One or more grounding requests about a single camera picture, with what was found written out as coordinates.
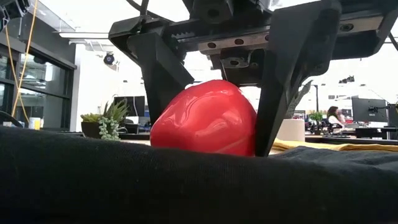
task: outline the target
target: glass wall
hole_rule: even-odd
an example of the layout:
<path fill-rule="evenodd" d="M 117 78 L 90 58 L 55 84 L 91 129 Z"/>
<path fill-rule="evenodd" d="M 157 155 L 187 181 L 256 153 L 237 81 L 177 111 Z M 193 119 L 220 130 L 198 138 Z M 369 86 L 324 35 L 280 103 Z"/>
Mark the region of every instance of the glass wall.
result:
<path fill-rule="evenodd" d="M 4 101 L 4 90 L 6 86 L 4 84 L 0 84 L 0 110 L 3 110 L 3 101 Z"/>
<path fill-rule="evenodd" d="M 0 55 L 0 78 L 9 78 L 11 74 L 11 63 L 7 57 Z"/>
<path fill-rule="evenodd" d="M 25 62 L 25 55 L 21 55 L 20 72 Z M 67 71 L 45 60 L 29 55 L 26 63 L 23 84 L 34 86 L 54 94 L 66 95 Z"/>
<path fill-rule="evenodd" d="M 12 112 L 16 97 L 16 84 L 7 53 L 0 49 L 0 110 Z M 25 55 L 14 56 L 18 78 L 22 75 Z M 40 118 L 42 128 L 69 130 L 72 97 L 72 71 L 50 63 L 45 58 L 29 55 L 22 77 L 21 98 L 17 101 L 15 118 L 28 127 L 23 107 L 28 118 Z"/>
<path fill-rule="evenodd" d="M 21 90 L 21 97 L 28 118 L 43 119 L 43 128 L 59 129 L 63 127 L 64 99 L 26 89 Z M 17 103 L 16 118 L 27 123 L 20 101 Z"/>

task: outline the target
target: black fabric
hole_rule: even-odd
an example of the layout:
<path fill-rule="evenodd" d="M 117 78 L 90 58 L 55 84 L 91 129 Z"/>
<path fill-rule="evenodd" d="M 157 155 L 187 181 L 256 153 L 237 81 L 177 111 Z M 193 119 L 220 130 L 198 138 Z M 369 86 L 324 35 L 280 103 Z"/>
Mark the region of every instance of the black fabric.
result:
<path fill-rule="evenodd" d="M 0 223 L 398 221 L 398 154 L 269 158 L 0 128 Z"/>

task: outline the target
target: computer monitor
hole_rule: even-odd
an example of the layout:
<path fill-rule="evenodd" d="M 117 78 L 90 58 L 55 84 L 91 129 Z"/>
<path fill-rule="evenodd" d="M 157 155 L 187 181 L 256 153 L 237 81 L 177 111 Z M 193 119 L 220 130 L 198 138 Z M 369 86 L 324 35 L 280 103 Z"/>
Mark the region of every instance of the computer monitor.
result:
<path fill-rule="evenodd" d="M 127 100 L 129 116 L 145 116 L 145 97 L 144 96 L 118 96 L 114 98 L 114 103 L 119 103 L 122 100 Z"/>
<path fill-rule="evenodd" d="M 354 121 L 387 122 L 385 100 L 352 98 Z"/>
<path fill-rule="evenodd" d="M 341 109 L 341 113 L 342 113 L 344 116 L 352 116 L 352 115 L 353 115 L 351 109 Z"/>
<path fill-rule="evenodd" d="M 388 125 L 391 127 L 398 127 L 398 111 L 396 105 L 388 105 Z"/>

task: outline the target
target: woman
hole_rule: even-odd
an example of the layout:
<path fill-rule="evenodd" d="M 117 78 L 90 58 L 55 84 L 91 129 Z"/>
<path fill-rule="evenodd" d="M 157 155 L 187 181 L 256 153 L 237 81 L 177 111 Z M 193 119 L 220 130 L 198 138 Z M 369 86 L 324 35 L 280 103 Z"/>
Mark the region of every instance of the woman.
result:
<path fill-rule="evenodd" d="M 341 128 L 344 128 L 343 123 L 339 120 L 338 115 L 337 115 L 337 106 L 331 106 L 328 110 L 328 121 L 331 124 L 339 124 Z"/>

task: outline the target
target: yellow towel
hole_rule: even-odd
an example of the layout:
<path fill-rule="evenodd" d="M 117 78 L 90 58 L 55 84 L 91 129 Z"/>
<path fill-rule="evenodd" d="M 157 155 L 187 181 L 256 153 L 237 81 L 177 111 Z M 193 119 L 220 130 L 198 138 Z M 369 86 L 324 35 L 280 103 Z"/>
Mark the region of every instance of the yellow towel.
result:
<path fill-rule="evenodd" d="M 384 146 L 379 144 L 322 144 L 322 143 L 309 143 L 309 142 L 298 142 L 298 141 L 283 141 L 275 139 L 272 146 L 273 150 L 286 151 L 295 147 L 305 146 L 312 147 L 315 149 L 331 149 L 336 151 L 389 151 L 398 152 L 398 146 Z"/>

